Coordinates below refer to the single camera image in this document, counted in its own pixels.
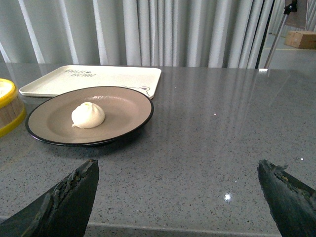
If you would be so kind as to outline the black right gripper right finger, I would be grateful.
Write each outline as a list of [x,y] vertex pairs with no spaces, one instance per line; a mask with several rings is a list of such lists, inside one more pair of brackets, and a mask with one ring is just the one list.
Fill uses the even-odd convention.
[[283,237],[314,237],[316,191],[285,169],[265,159],[259,161],[258,178],[271,216]]

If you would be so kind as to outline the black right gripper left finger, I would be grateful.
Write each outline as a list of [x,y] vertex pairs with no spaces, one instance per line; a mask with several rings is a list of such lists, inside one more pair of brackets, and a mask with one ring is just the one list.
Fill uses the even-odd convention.
[[90,159],[3,221],[2,237],[82,237],[99,181],[98,161]]

